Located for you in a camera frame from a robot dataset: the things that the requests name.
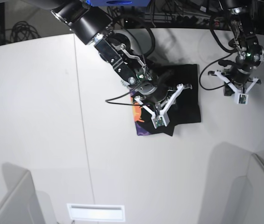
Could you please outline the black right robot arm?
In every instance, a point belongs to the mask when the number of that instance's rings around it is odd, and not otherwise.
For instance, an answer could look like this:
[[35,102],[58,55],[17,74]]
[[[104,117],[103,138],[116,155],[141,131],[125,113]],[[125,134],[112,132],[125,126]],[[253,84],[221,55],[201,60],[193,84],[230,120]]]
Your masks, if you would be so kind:
[[137,54],[130,39],[114,32],[115,24],[123,18],[131,18],[143,24],[133,15],[111,18],[99,7],[85,6],[82,0],[30,0],[29,4],[50,11],[60,22],[67,25],[85,45],[92,45],[100,57],[109,63],[121,78],[129,92],[138,92],[144,99],[143,105],[151,109],[168,109],[176,102],[180,92],[174,85],[167,84],[173,71],[166,69],[157,74],[154,63],[148,59],[156,47],[152,30],[144,25],[151,40],[147,52]]

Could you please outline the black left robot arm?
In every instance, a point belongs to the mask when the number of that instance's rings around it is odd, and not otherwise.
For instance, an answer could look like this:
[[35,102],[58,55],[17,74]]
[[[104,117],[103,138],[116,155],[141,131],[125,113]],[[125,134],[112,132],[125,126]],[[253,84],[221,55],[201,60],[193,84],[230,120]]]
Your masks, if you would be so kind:
[[[220,59],[207,65],[199,76],[199,85],[206,91],[214,91],[224,88],[224,95],[231,96],[236,90],[248,91],[247,83],[261,84],[261,80],[251,77],[253,70],[257,69],[264,61],[264,48],[259,44],[253,19],[250,15],[252,1],[250,0],[220,0],[221,10],[213,13],[209,20],[209,30],[219,45],[219,47],[228,53]],[[218,17],[223,17],[227,20],[228,26],[234,37],[228,43],[230,49],[226,48],[214,30],[214,21]],[[211,65],[218,63],[224,67],[223,71],[219,71],[227,81],[224,84],[214,88],[204,87],[201,83],[202,74]]]

